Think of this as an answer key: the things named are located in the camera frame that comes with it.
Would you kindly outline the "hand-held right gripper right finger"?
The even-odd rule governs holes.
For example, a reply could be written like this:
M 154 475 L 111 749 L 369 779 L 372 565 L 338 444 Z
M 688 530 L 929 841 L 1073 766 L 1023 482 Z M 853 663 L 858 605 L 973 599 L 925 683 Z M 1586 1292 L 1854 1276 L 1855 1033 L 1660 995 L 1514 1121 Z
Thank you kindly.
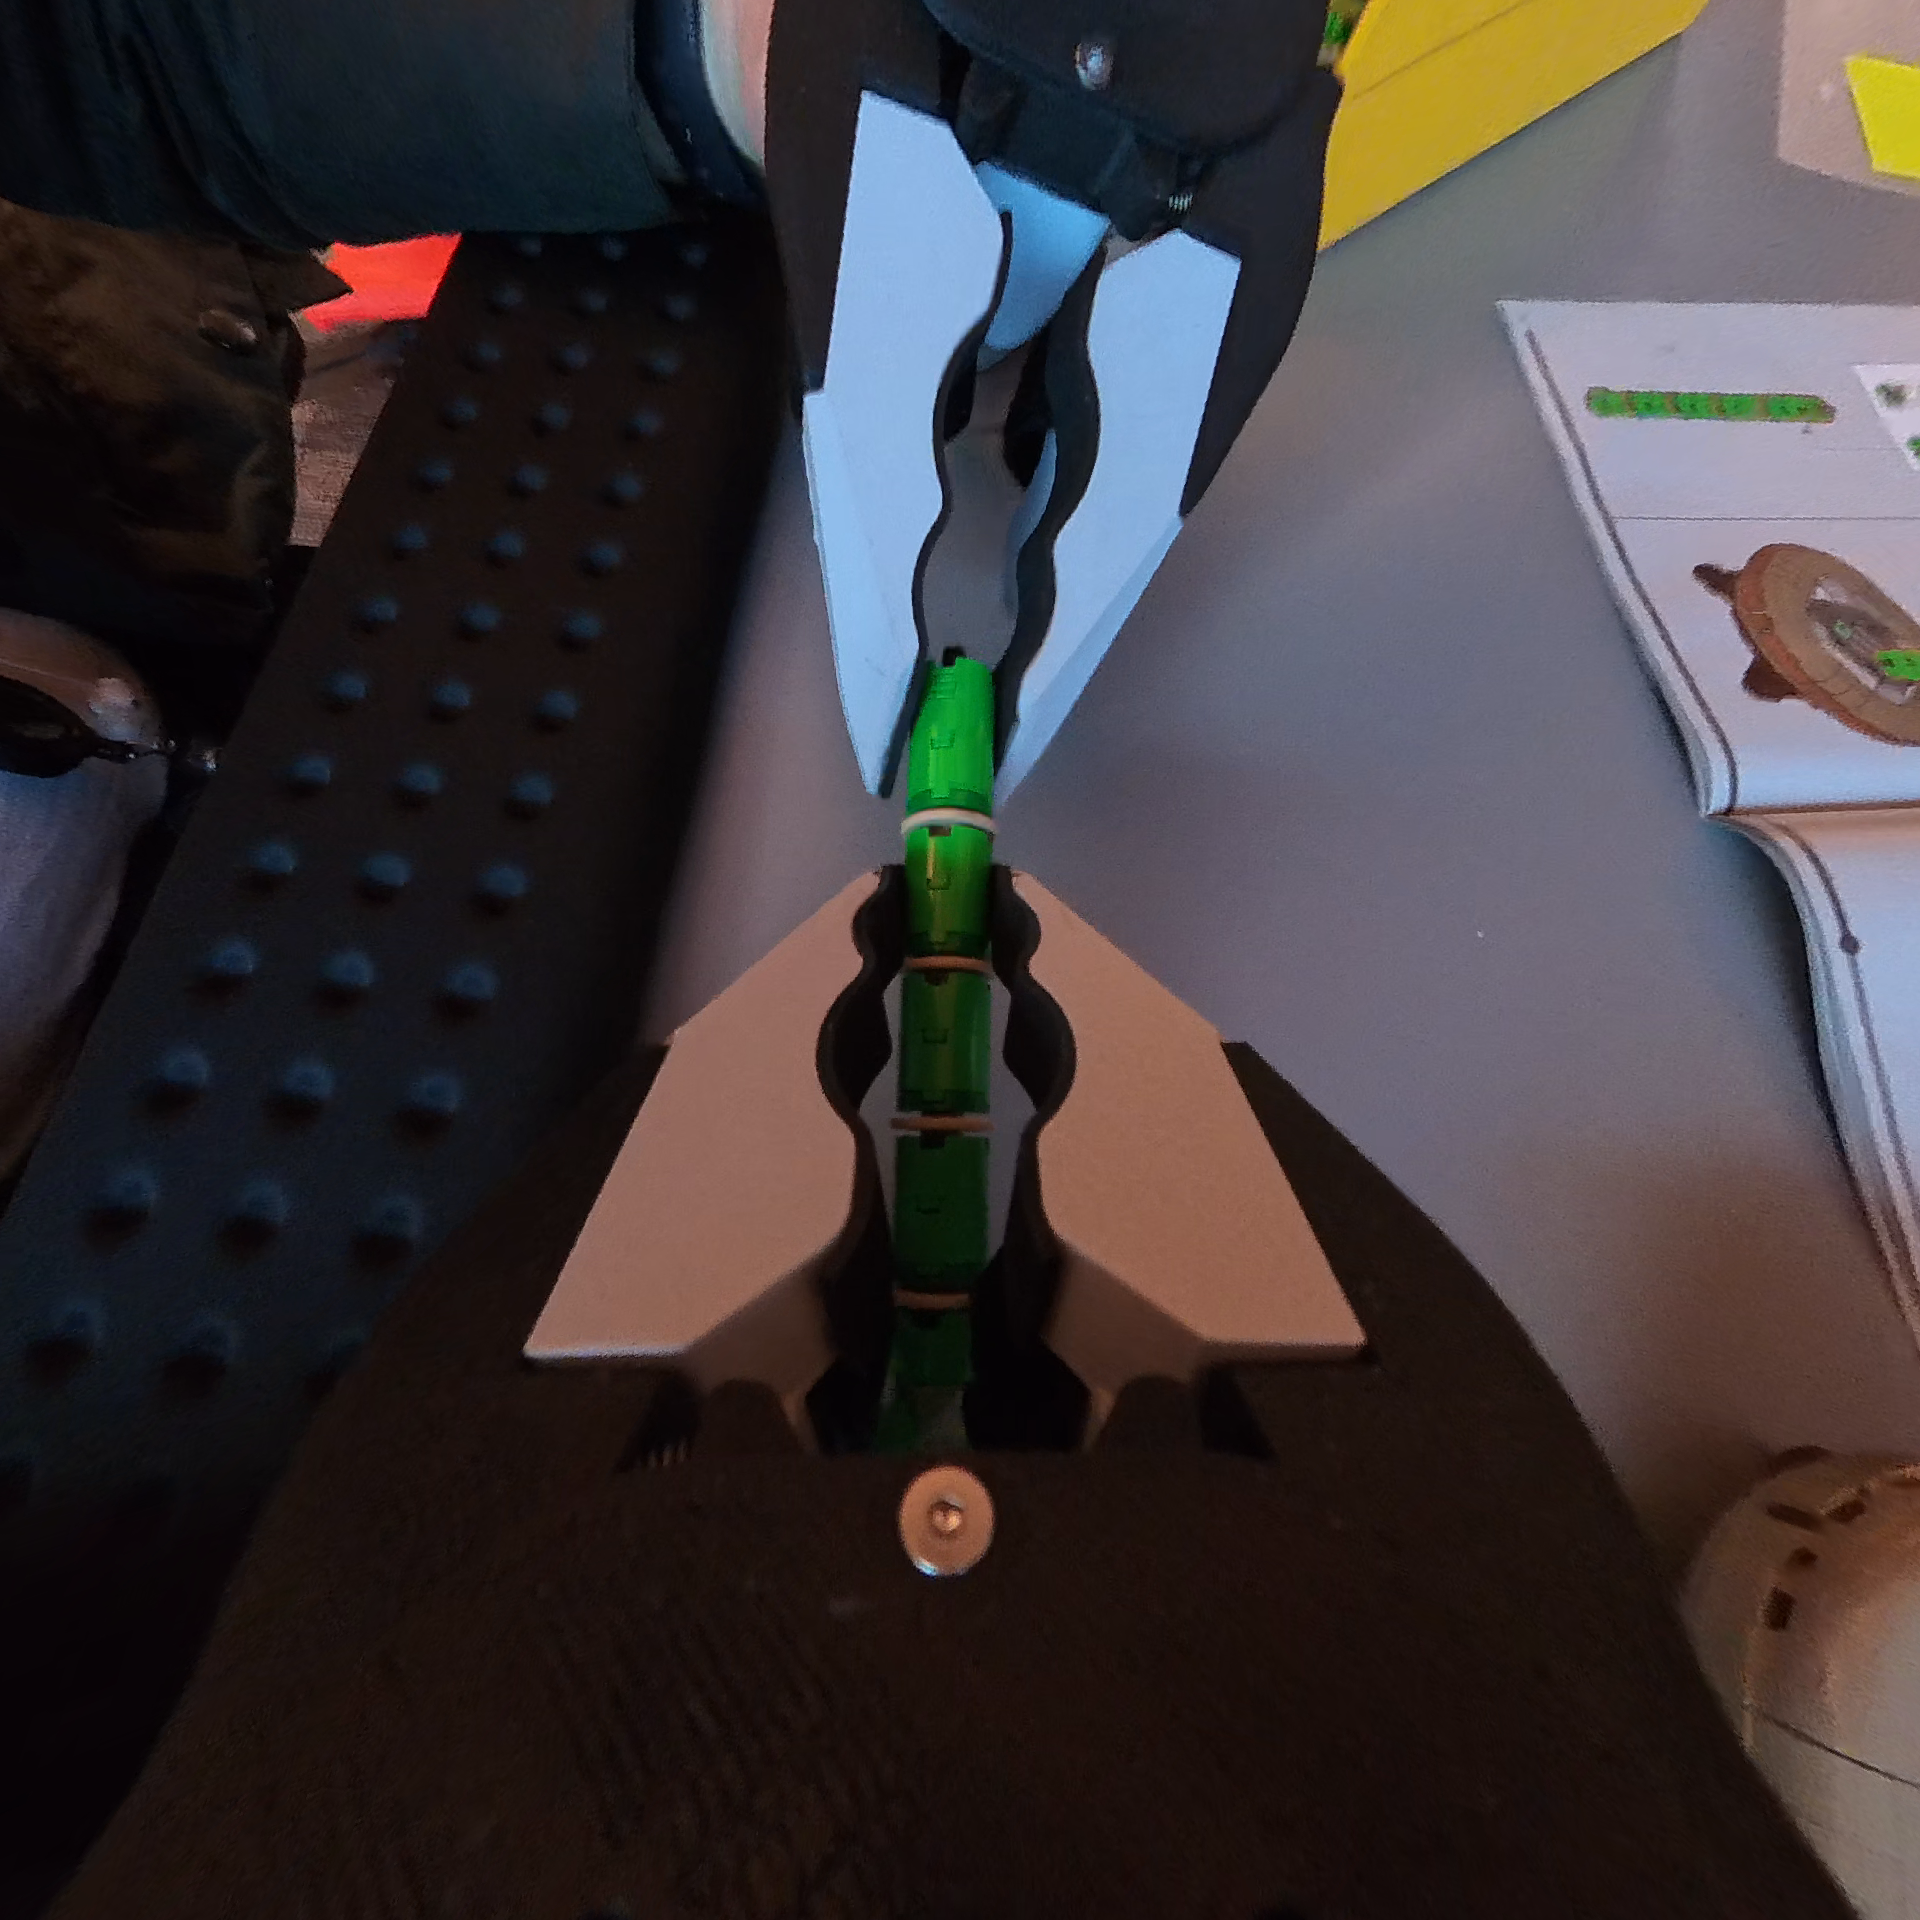
M 996 873 L 1001 1055 L 1031 1114 L 996 1260 L 996 1441 L 1078 1449 L 1138 1382 L 1349 1363 L 1365 1333 L 1208 1020 Z

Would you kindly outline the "person's left forearm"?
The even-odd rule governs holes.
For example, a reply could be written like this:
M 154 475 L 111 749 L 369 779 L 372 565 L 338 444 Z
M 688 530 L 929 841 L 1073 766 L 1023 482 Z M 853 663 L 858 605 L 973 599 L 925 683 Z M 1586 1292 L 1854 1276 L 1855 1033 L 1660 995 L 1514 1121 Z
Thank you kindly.
M 2 191 L 269 249 L 753 205 L 697 5 L 4 2 Z

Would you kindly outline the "open instruction booklet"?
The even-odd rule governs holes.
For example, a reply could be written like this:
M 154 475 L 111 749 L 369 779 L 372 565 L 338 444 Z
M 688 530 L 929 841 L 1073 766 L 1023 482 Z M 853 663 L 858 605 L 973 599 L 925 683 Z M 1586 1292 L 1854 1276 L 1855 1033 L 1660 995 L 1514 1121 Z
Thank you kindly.
M 1917 311 L 1500 302 L 1590 547 L 1807 949 L 1838 1139 L 1917 1325 Z

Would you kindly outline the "orange traffic cone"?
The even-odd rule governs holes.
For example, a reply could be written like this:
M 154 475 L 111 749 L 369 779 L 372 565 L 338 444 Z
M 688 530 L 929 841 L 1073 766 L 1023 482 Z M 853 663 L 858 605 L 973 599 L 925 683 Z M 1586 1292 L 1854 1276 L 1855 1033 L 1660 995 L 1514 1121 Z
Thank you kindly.
M 346 290 L 310 305 L 301 314 L 301 324 L 328 333 L 360 324 L 423 321 L 460 243 L 460 234 L 432 234 L 374 247 L 325 249 L 319 262 Z

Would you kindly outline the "brown round brick base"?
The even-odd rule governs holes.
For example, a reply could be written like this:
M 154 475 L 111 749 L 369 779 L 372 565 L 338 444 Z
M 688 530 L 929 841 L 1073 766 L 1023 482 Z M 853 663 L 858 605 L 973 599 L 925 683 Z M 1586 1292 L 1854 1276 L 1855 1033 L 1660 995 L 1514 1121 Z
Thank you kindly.
M 1748 1758 L 1861 1915 L 1917 1915 L 1917 1466 L 1773 1460 L 1682 1587 Z

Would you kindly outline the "black studded mat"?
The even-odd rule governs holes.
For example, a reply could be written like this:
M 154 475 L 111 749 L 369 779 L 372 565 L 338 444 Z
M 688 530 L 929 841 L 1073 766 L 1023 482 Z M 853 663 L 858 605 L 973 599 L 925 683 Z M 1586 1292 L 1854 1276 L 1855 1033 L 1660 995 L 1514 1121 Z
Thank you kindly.
M 783 414 L 746 214 L 462 243 L 4 1213 L 4 1620 L 143 1614 L 640 1020 Z

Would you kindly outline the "person's legs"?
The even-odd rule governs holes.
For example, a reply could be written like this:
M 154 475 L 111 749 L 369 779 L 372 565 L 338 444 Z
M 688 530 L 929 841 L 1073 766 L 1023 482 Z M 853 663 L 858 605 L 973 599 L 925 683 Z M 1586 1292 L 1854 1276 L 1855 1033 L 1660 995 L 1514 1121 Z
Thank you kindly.
M 89 981 L 173 738 L 133 666 L 2 612 L 2 1170 L 26 1155 L 80 1041 Z

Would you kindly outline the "yellow plastic bin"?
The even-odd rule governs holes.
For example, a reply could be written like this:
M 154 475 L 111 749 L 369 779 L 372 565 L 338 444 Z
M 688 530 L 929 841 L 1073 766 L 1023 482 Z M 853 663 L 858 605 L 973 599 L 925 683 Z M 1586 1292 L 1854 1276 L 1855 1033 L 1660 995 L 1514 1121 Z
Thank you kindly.
M 1697 2 L 1332 2 L 1319 249 L 1680 35 Z

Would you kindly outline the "person's dark jacket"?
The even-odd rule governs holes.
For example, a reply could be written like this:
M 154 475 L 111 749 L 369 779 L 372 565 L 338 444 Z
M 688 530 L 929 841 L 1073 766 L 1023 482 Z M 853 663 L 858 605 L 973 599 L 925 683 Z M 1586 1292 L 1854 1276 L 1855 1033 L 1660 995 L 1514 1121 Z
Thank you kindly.
M 4 605 L 104 639 L 239 644 L 297 507 L 306 252 L 2 205 Z

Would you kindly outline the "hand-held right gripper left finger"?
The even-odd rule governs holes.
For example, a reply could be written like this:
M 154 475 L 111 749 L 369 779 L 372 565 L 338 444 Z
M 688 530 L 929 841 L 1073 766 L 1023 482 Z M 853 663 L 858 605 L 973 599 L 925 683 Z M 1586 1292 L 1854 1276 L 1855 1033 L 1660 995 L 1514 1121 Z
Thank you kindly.
M 671 1033 L 528 1363 L 756 1382 L 816 1447 L 807 1394 L 834 1357 L 822 1283 L 856 1195 L 856 1130 L 831 1107 L 821 1038 L 886 881 L 856 876 Z

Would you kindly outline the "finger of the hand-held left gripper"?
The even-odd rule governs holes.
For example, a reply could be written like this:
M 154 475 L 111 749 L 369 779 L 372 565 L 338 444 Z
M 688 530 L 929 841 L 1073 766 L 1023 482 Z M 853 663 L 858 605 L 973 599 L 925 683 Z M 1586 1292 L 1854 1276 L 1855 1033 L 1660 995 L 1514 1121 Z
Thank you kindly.
M 943 119 L 864 91 L 822 385 L 801 403 L 831 660 L 864 786 L 886 796 L 949 515 L 943 404 L 1001 294 L 1005 229 Z
M 1183 525 L 1238 260 L 1197 241 L 1094 259 L 1050 322 L 1048 435 L 996 666 L 996 801 L 1033 773 Z

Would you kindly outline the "grey desk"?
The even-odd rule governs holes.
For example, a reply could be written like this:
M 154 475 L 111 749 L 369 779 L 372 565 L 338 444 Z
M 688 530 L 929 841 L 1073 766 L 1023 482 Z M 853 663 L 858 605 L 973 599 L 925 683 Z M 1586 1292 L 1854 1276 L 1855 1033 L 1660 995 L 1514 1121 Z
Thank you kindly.
M 1786 5 L 1706 5 L 1340 243 L 1272 390 L 1005 844 L 1301 1090 L 1285 1133 L 1503 1303 L 1278 1423 L 1261 1638 L 1334 1718 L 1212 1749 L 1332 1874 L 1261 1915 L 1813 1915 L 1710 1860 L 1759 1781 L 1669 1609 L 1800 1443 L 1916 1452 L 1916 1347 L 1833 1139 L 1769 860 L 1704 823 L 1501 298 L 1916 299 L 1916 201 L 1778 156 Z

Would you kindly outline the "green brick bamboo stalk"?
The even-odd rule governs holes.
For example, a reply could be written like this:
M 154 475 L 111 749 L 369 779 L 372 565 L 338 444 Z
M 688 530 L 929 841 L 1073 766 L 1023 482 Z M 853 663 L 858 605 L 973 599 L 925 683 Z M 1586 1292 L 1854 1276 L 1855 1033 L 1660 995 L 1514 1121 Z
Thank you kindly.
M 991 1258 L 991 791 L 991 669 L 949 652 L 905 757 L 886 1452 L 967 1437 L 972 1309 Z

